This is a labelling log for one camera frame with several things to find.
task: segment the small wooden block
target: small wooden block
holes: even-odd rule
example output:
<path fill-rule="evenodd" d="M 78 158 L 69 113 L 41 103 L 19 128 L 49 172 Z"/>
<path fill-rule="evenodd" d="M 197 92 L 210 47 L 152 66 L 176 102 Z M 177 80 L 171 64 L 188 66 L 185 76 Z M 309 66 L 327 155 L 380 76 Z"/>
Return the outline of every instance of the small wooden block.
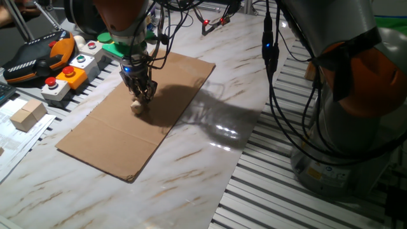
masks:
<path fill-rule="evenodd" d="M 313 81 L 316 73 L 317 73 L 317 69 L 315 68 L 314 64 L 312 62 L 309 62 L 307 70 L 305 71 L 304 78 L 306 80 Z M 321 71 L 320 71 L 320 76 L 321 76 L 321 82 L 324 82 L 325 78 Z"/>
<path fill-rule="evenodd" d="M 37 123 L 37 119 L 34 115 L 23 109 L 19 109 L 12 117 L 10 117 L 10 121 L 17 130 L 23 132 L 28 132 L 31 127 Z"/>
<path fill-rule="evenodd" d="M 21 109 L 32 113 L 37 121 L 39 121 L 46 114 L 44 104 L 36 99 L 31 99 Z"/>

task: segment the orange controller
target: orange controller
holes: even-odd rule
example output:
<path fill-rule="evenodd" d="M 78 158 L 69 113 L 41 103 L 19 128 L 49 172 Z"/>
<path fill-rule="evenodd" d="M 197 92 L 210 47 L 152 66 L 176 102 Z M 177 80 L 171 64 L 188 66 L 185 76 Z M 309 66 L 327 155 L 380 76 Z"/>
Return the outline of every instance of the orange controller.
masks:
<path fill-rule="evenodd" d="M 75 40 L 67 31 L 58 31 L 24 44 L 3 66 L 9 83 L 20 83 L 39 76 L 48 77 L 67 65 L 74 53 Z"/>

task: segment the marble table surface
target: marble table surface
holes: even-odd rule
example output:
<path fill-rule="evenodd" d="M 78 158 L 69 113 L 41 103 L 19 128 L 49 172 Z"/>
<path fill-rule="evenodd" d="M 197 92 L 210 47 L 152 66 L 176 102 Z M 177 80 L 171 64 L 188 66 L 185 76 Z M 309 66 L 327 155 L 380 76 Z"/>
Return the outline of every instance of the marble table surface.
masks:
<path fill-rule="evenodd" d="M 172 51 L 216 68 L 133 183 L 54 147 L 121 82 L 117 70 L 0 184 L 0 215 L 22 228 L 208 228 L 268 98 L 263 19 L 237 13 L 206 37 L 196 18 L 180 29 Z M 291 47 L 293 34 L 287 27 L 281 32 Z M 275 75 L 287 58 L 279 43 Z"/>

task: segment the paper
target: paper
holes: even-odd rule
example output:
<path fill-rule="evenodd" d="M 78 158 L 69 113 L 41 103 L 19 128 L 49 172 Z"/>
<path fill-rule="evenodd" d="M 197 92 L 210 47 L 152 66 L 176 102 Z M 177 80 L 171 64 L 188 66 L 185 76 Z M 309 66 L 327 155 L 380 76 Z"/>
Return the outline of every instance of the paper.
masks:
<path fill-rule="evenodd" d="M 26 103 L 27 101 L 16 99 L 0 108 L 0 146 L 4 149 L 4 153 L 0 156 L 0 183 L 55 119 L 54 115 L 46 114 L 27 133 L 17 130 L 11 123 L 10 117 Z"/>

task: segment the black wire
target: black wire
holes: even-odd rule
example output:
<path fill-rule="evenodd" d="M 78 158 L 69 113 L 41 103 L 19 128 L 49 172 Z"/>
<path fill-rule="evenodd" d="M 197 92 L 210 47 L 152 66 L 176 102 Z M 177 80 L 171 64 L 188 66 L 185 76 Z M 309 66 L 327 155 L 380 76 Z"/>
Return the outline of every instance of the black wire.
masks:
<path fill-rule="evenodd" d="M 200 11 L 198 8 L 195 8 L 195 9 L 198 11 L 198 13 L 199 13 L 199 15 L 201 16 L 201 18 L 204 18 L 204 16 L 202 16 L 201 11 Z"/>
<path fill-rule="evenodd" d="M 315 77 L 315 82 L 314 82 L 314 87 L 317 87 L 318 89 L 318 96 L 319 96 L 319 101 L 317 103 L 317 127 L 319 127 L 319 113 L 320 113 L 320 109 L 321 109 L 321 78 L 320 78 L 320 72 L 318 71 L 318 69 L 316 70 L 316 77 Z M 315 157 L 313 157 L 312 155 L 310 155 L 309 153 L 307 153 L 302 147 L 298 146 L 292 139 L 291 137 L 288 135 L 288 133 L 286 132 L 285 129 L 283 129 L 282 125 L 280 124 L 279 119 L 277 118 L 274 108 L 273 108 L 273 101 L 275 103 L 275 107 L 277 108 L 278 112 L 280 113 L 282 119 L 284 120 L 284 122 L 287 124 L 287 126 L 295 133 L 295 135 L 297 137 L 299 137 L 304 143 L 308 144 L 310 147 L 313 148 L 313 145 L 306 139 L 303 138 L 303 136 L 301 134 L 299 134 L 294 128 L 293 126 L 289 123 L 289 121 L 287 120 L 287 118 L 284 116 L 283 112 L 281 111 L 281 108 L 277 102 L 277 96 L 275 95 L 274 92 L 274 88 L 272 85 L 272 81 L 273 81 L 273 76 L 270 75 L 269 73 L 269 65 L 266 65 L 266 72 L 267 72 L 267 77 L 268 77 L 268 81 L 270 83 L 270 87 L 269 87 L 269 96 L 270 96 L 270 106 L 272 109 L 272 114 L 273 117 L 277 123 L 277 125 L 279 126 L 279 128 L 281 129 L 281 131 L 283 132 L 283 134 L 289 139 L 289 141 L 298 149 L 300 150 L 302 153 L 304 153 L 306 156 L 308 156 L 309 158 L 311 158 L 312 160 L 315 160 L 316 162 L 319 163 L 323 163 L 325 165 L 332 165 L 332 166 L 349 166 L 349 165 L 355 165 L 358 163 L 363 163 L 366 162 L 368 160 L 377 158 L 379 156 L 382 156 L 383 154 L 390 152 L 392 150 L 395 150 L 400 144 L 402 144 L 406 139 L 407 139 L 407 131 L 404 132 L 402 135 L 400 135 L 397 139 L 393 139 L 391 141 L 389 141 L 386 144 L 383 144 L 380 147 L 377 147 L 376 149 L 372 149 L 370 151 L 364 152 L 363 155 L 358 155 L 358 156 L 349 156 L 349 155 L 343 155 L 340 152 L 336 152 L 336 151 L 323 151 L 320 150 L 319 148 L 314 148 L 317 151 L 319 151 L 320 153 L 322 153 L 323 155 L 327 155 L 327 156 L 331 156 L 333 158 L 337 158 L 337 159 L 341 159 L 341 160 L 353 160 L 353 162 L 348 162 L 348 163 L 330 163 L 330 162 L 325 162 L 319 159 L 316 159 Z M 320 128 L 318 128 L 319 131 L 319 137 L 321 139 L 323 139 L 322 133 Z"/>
<path fill-rule="evenodd" d="M 192 4 L 192 1 L 189 2 L 185 7 L 175 7 L 173 5 L 171 5 L 168 0 L 157 0 L 157 3 L 159 3 L 161 6 L 163 6 L 166 9 L 172 10 L 172 11 L 189 11 L 197 6 L 199 6 L 201 3 L 203 3 L 205 0 L 200 0 L 199 2 L 197 2 L 196 4 Z"/>
<path fill-rule="evenodd" d="M 270 5 L 268 4 L 268 0 L 266 0 L 266 14 L 270 13 Z"/>
<path fill-rule="evenodd" d="M 230 7 L 230 4 L 228 4 L 228 5 L 226 6 L 226 8 L 224 9 L 224 12 L 223 12 L 222 18 L 224 18 L 224 17 L 227 15 L 228 10 L 229 10 L 229 7 Z"/>
<path fill-rule="evenodd" d="M 289 48 L 288 48 L 288 45 L 287 45 L 287 43 L 286 43 L 286 40 L 284 39 L 284 36 L 281 34 L 281 31 L 279 30 L 279 34 L 280 34 L 280 36 L 281 36 L 281 38 L 282 38 L 282 40 L 283 40 L 283 42 L 284 42 L 284 44 L 285 44 L 285 46 L 286 46 L 286 49 L 287 49 L 287 51 L 290 53 L 290 55 L 294 58 L 294 60 L 297 60 L 297 61 L 299 61 L 299 62 L 309 62 L 309 61 L 311 61 L 311 58 L 309 58 L 309 59 L 307 59 L 307 60 L 299 60 L 299 59 L 297 59 L 294 55 L 293 55 L 293 53 L 289 50 Z"/>
<path fill-rule="evenodd" d="M 330 162 L 325 162 L 322 160 L 319 160 L 317 158 L 315 158 L 314 156 L 310 155 L 309 153 L 307 153 L 301 146 L 298 146 L 295 141 L 288 135 L 288 133 L 286 132 L 286 130 L 283 128 L 283 126 L 281 125 L 279 119 L 277 118 L 277 115 L 275 114 L 274 108 L 273 108 L 273 100 L 276 102 L 276 97 L 274 94 L 274 88 L 273 88 L 273 79 L 272 76 L 270 76 L 269 72 L 267 72 L 267 77 L 268 77 L 268 81 L 270 84 L 270 88 L 269 88 L 269 96 L 270 96 L 270 107 L 272 110 L 272 114 L 274 117 L 274 120 L 276 121 L 277 125 L 279 126 L 279 128 L 281 129 L 282 133 L 285 135 L 285 137 L 291 142 L 291 144 L 294 145 L 295 148 L 297 148 L 298 150 L 300 150 L 303 154 L 305 154 L 307 157 L 311 158 L 312 160 L 322 163 L 324 165 L 330 165 L 330 166 L 349 166 L 349 165 L 355 165 L 360 163 L 360 161 L 356 161 L 356 162 L 349 162 L 349 163 L 330 163 Z"/>
<path fill-rule="evenodd" d="M 191 26 L 193 25 L 193 17 L 192 17 L 191 15 L 189 15 L 189 14 L 188 14 L 187 16 L 189 16 L 190 19 L 192 19 L 192 21 L 191 21 L 191 23 L 190 23 L 189 25 L 182 25 L 182 27 L 185 27 L 185 28 L 191 27 Z"/>
<path fill-rule="evenodd" d="M 277 17 L 275 19 L 275 29 L 277 30 L 277 32 L 275 33 L 274 43 L 277 44 L 279 42 L 279 34 L 280 34 L 280 6 L 279 5 L 277 5 Z"/>
<path fill-rule="evenodd" d="M 302 127 L 303 132 L 304 132 L 304 135 L 305 135 L 305 137 L 306 137 L 307 139 L 309 139 L 310 136 L 308 135 L 307 130 L 305 130 L 305 117 L 306 117 L 306 115 L 307 115 L 308 107 L 310 106 L 312 97 L 314 96 L 315 89 L 316 89 L 316 87 L 312 87 L 312 91 L 311 91 L 310 97 L 308 98 L 307 104 L 305 105 L 304 113 L 303 113 L 303 116 L 302 116 L 302 119 L 301 119 L 301 127 Z"/>
<path fill-rule="evenodd" d="M 175 35 L 176 35 L 177 31 L 179 30 L 179 28 L 181 28 L 181 26 L 185 23 L 185 20 L 187 19 L 188 15 L 189 15 L 189 12 L 186 13 L 186 16 L 185 16 L 184 18 L 181 17 L 180 22 L 177 24 L 177 27 L 176 27 L 176 29 L 174 30 L 174 33 L 173 33 L 171 36 L 169 36 L 169 37 L 171 38 L 171 39 L 170 39 L 171 41 L 170 41 L 170 44 L 167 45 L 167 51 L 166 51 L 166 53 L 165 53 L 165 56 L 164 56 L 164 57 L 161 57 L 161 58 L 158 58 L 158 59 L 155 59 L 155 60 L 161 60 L 161 59 L 163 59 L 164 61 L 163 61 L 162 66 L 161 66 L 161 67 L 156 67 L 156 66 L 153 66 L 153 65 L 148 65 L 149 67 L 151 67 L 151 68 L 153 68 L 153 69 L 163 69 L 163 68 L 164 68 L 164 65 L 165 65 L 165 63 L 166 63 L 166 61 L 167 61 L 167 57 L 168 57 L 168 55 L 169 55 L 169 53 L 170 53 L 170 51 L 171 51 L 172 44 L 173 44 L 173 42 L 174 42 Z"/>
<path fill-rule="evenodd" d="M 128 54 L 128 59 L 130 60 L 130 64 L 131 64 L 132 67 L 134 67 L 134 65 L 132 64 L 132 52 L 133 52 L 133 44 L 134 44 L 134 40 L 135 40 L 135 35 L 136 35 L 135 33 L 139 30 L 141 24 L 146 19 L 147 15 L 148 15 L 148 12 L 150 12 L 153 9 L 154 5 L 155 5 L 155 0 L 153 0 L 153 3 L 148 8 L 147 12 L 145 12 L 145 14 L 142 17 L 142 20 L 140 20 L 139 24 L 137 25 L 137 27 L 135 28 L 135 30 L 133 32 L 132 42 L 130 43 L 130 53 Z"/>
<path fill-rule="evenodd" d="M 253 6 L 254 4 L 257 4 L 257 3 L 266 3 L 266 4 L 267 4 L 266 1 L 264 1 L 264 0 L 259 0 L 259 1 L 255 1 L 254 3 L 252 3 L 252 6 Z"/>
<path fill-rule="evenodd" d="M 319 72 L 319 68 L 316 67 L 315 68 L 315 79 L 316 82 L 318 84 L 321 83 L 321 74 Z M 328 150 L 330 151 L 335 151 L 329 144 L 328 142 L 325 140 L 325 138 L 322 136 L 322 132 L 321 132 L 321 128 L 319 125 L 319 114 L 321 112 L 321 100 L 322 100 L 322 92 L 321 92 L 321 87 L 318 87 L 318 101 L 317 101 L 317 120 L 316 120 L 316 124 L 317 124 L 317 132 L 319 135 L 319 138 L 321 139 L 322 143 L 325 145 L 325 147 L 327 147 Z"/>

